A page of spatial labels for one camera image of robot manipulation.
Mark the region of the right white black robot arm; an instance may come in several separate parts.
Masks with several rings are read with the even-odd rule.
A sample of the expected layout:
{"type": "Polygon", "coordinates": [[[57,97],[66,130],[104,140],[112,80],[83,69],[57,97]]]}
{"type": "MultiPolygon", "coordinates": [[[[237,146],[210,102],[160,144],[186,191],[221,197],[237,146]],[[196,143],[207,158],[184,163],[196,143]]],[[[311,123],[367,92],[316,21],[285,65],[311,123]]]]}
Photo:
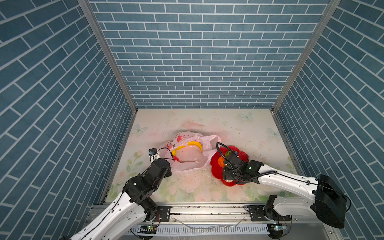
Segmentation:
{"type": "Polygon", "coordinates": [[[296,195],[293,199],[270,195],[263,207],[270,221],[292,215],[315,216],[333,228],[345,227],[348,199],[330,177],[298,176],[259,161],[244,162],[234,154],[224,157],[223,164],[225,181],[272,186],[296,195]]]}

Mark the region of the orange fake fruit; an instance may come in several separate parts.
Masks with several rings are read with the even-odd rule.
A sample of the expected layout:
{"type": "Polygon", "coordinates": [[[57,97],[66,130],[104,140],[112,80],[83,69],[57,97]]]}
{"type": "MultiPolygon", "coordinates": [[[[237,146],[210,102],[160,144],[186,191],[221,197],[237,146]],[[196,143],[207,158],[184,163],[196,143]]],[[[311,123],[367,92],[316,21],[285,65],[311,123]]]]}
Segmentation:
{"type": "Polygon", "coordinates": [[[224,163],[224,158],[223,157],[219,157],[218,158],[218,165],[221,167],[221,168],[224,168],[226,167],[226,164],[224,163]]]}

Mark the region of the pink plastic bag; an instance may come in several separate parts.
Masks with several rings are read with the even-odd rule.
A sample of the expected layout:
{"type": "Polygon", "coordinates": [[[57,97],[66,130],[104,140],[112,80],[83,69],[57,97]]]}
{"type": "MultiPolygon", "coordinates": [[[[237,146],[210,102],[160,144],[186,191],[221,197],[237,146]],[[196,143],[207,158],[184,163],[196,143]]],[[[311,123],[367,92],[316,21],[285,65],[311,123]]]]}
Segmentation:
{"type": "Polygon", "coordinates": [[[221,142],[218,135],[204,136],[198,132],[180,132],[171,141],[160,147],[159,155],[162,159],[169,161],[173,174],[188,174],[208,167],[211,158],[216,153],[216,143],[221,142]],[[203,152],[195,147],[188,146],[176,151],[179,162],[173,160],[172,150],[187,142],[197,141],[203,146],[203,152]]]}

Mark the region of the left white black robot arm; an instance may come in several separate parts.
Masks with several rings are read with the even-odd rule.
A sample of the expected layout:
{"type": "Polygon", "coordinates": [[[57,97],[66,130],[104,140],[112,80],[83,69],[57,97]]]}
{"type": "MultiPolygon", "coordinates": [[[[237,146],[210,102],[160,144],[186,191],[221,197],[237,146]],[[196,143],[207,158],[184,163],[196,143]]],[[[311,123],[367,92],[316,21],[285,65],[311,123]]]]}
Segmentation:
{"type": "Polygon", "coordinates": [[[170,163],[155,160],[142,174],[129,179],[122,192],[91,223],[62,240],[117,240],[136,225],[152,222],[157,204],[151,199],[164,178],[172,175],[170,163]]]}

